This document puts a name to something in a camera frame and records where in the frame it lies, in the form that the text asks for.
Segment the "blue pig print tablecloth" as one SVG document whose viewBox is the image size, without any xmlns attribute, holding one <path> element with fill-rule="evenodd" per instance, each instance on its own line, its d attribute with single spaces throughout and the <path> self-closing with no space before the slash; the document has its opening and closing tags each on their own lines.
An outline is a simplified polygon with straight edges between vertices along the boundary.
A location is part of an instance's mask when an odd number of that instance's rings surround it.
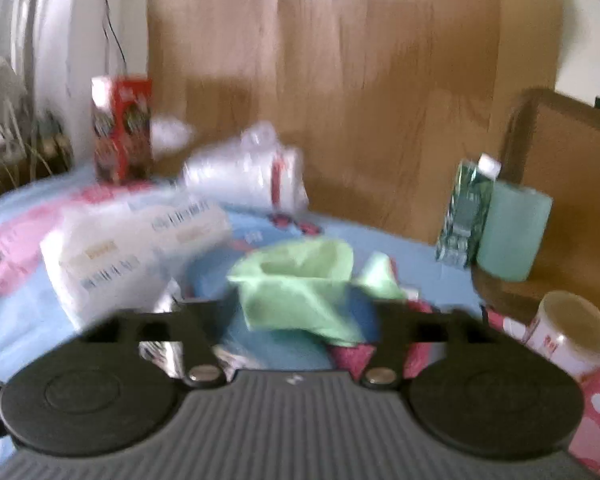
<svg viewBox="0 0 600 480">
<path fill-rule="evenodd" d="M 73 333 L 47 277 L 41 240 L 57 226 L 65 209 L 107 203 L 131 192 L 96 183 L 91 168 L 84 167 L 0 197 L 0 382 Z M 426 304 L 480 312 L 481 300 L 469 272 L 437 262 L 431 246 L 317 214 L 306 214 L 288 226 L 239 210 L 231 211 L 228 218 L 233 239 L 189 265 L 181 280 L 184 297 L 219 297 L 227 271 L 243 254 L 317 231 L 349 243 L 357 271 L 373 254 L 382 252 L 393 260 L 400 285 L 417 292 Z"/>
</svg>

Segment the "green drink carton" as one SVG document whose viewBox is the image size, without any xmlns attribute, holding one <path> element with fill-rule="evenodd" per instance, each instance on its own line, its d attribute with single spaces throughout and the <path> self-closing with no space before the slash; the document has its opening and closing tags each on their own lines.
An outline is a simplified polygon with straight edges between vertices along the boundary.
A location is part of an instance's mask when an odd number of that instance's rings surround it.
<svg viewBox="0 0 600 480">
<path fill-rule="evenodd" d="M 437 240 L 439 262 L 467 268 L 474 261 L 493 183 L 500 172 L 501 163 L 488 154 L 482 154 L 476 162 L 467 159 L 460 162 Z"/>
</svg>

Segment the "large white tissue pack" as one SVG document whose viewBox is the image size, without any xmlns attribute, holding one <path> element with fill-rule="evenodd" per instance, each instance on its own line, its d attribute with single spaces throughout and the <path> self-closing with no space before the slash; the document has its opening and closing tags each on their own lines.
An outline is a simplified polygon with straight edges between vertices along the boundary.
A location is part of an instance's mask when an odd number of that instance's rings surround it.
<svg viewBox="0 0 600 480">
<path fill-rule="evenodd" d="M 62 211 L 40 248 L 77 330 L 114 312 L 154 310 L 186 266 L 230 238 L 224 209 L 168 188 Z"/>
</svg>

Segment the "red cereal box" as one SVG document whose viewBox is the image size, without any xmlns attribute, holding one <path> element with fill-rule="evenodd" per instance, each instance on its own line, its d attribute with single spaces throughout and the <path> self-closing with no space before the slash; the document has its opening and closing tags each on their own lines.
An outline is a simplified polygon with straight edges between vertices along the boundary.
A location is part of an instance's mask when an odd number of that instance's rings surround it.
<svg viewBox="0 0 600 480">
<path fill-rule="evenodd" d="M 100 180 L 122 185 L 149 176 L 151 95 L 147 78 L 92 79 L 94 161 Z"/>
</svg>

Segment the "brown wood pattern sheet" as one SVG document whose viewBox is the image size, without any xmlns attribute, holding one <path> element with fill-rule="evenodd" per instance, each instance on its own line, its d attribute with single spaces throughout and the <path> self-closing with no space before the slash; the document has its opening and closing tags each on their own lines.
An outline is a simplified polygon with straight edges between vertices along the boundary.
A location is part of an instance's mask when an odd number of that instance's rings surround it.
<svg viewBox="0 0 600 480">
<path fill-rule="evenodd" d="M 152 106 L 193 146 L 266 120 L 311 208 L 433 242 L 457 164 L 554 86 L 562 0 L 148 0 Z"/>
</svg>

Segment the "clear bag of cotton pads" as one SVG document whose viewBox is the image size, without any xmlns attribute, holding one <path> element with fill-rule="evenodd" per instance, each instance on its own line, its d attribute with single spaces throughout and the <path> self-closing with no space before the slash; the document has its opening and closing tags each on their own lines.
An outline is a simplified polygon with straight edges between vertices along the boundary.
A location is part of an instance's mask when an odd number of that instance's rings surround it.
<svg viewBox="0 0 600 480">
<path fill-rule="evenodd" d="M 298 214 L 309 206 L 301 148 L 280 142 L 270 122 L 207 146 L 186 160 L 180 181 L 194 193 L 242 209 Z"/>
</svg>

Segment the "light green cloth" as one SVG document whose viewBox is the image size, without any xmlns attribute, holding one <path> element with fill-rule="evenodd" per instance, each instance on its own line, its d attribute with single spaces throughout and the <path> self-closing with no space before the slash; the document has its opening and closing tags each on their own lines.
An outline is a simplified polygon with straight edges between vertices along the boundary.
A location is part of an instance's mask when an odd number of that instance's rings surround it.
<svg viewBox="0 0 600 480">
<path fill-rule="evenodd" d="M 383 252 L 374 252 L 360 272 L 354 264 L 353 248 L 343 240 L 302 238 L 250 252 L 227 281 L 250 330 L 302 330 L 352 347 L 378 341 L 378 301 L 405 304 L 415 297 Z"/>
</svg>

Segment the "pink knitted cloth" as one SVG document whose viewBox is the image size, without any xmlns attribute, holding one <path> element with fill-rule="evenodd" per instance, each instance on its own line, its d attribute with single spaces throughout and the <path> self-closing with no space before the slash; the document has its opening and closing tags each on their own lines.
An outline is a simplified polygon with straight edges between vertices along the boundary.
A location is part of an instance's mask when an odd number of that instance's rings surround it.
<svg viewBox="0 0 600 480">
<path fill-rule="evenodd" d="M 341 344 L 326 346 L 337 370 L 349 372 L 359 382 L 372 364 L 389 364 L 402 360 L 402 377 L 413 379 L 432 361 L 434 349 L 431 342 L 411 342 L 402 346 L 394 336 L 406 335 L 406 321 L 410 314 L 433 314 L 434 308 L 422 300 L 374 300 L 378 334 L 375 340 L 345 347 Z"/>
</svg>

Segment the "blue plastic case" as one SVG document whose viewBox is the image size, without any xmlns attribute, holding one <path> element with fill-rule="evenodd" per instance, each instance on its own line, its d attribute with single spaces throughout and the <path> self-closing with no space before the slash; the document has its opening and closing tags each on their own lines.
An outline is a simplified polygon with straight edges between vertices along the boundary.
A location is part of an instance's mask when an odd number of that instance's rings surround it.
<svg viewBox="0 0 600 480">
<path fill-rule="evenodd" d="M 278 370 L 324 370 L 332 367 L 325 339 L 302 330 L 250 330 L 246 325 L 237 289 L 227 281 L 238 256 L 235 249 L 218 249 L 192 262 L 185 283 L 200 299 L 219 299 L 220 344 L 242 347 L 262 367 Z"/>
</svg>

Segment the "teal plastic cup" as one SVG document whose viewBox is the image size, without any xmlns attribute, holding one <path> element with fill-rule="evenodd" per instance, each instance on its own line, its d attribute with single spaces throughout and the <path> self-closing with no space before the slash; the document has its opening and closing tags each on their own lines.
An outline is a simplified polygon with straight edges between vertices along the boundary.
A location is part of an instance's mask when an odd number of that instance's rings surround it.
<svg viewBox="0 0 600 480">
<path fill-rule="evenodd" d="M 478 267 L 502 281 L 525 281 L 552 206 L 550 196 L 533 188 L 496 181 L 478 249 Z"/>
</svg>

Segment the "pink white snack can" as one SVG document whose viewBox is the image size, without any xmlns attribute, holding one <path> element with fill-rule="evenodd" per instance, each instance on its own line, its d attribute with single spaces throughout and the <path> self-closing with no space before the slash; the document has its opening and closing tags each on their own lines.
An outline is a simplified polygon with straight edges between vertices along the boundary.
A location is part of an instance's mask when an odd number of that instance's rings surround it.
<svg viewBox="0 0 600 480">
<path fill-rule="evenodd" d="M 548 292 L 522 341 L 583 382 L 600 370 L 600 310 L 572 292 Z"/>
</svg>

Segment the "pink macaron biscuit tin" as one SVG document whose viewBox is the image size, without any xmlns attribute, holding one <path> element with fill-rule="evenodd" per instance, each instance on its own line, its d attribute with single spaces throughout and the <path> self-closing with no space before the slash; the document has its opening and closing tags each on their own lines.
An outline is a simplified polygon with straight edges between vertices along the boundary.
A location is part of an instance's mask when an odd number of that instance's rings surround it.
<svg viewBox="0 0 600 480">
<path fill-rule="evenodd" d="M 524 325 L 488 307 L 485 307 L 483 312 L 492 326 L 524 343 L 522 340 L 531 323 Z M 578 383 L 584 395 L 584 415 L 569 451 L 585 466 L 600 475 L 600 370 Z"/>
</svg>

